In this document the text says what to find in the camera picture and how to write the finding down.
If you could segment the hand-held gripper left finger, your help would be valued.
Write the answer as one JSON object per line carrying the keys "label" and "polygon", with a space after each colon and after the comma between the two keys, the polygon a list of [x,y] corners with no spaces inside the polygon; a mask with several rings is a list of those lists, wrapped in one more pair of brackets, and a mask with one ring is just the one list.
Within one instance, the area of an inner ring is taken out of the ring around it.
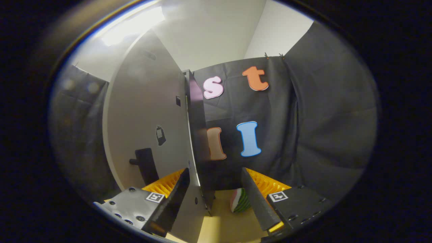
{"label": "hand-held gripper left finger", "polygon": [[165,237],[172,230],[189,184],[189,169],[183,168],[144,188],[129,187],[104,203],[93,205],[135,234]]}

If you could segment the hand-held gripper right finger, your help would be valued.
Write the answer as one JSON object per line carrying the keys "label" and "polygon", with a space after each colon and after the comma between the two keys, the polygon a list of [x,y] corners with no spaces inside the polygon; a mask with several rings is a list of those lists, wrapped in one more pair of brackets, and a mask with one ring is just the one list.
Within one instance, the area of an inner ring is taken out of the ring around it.
{"label": "hand-held gripper right finger", "polygon": [[245,167],[242,186],[261,229],[270,237],[295,234],[333,207],[330,199],[306,186],[291,187]]}

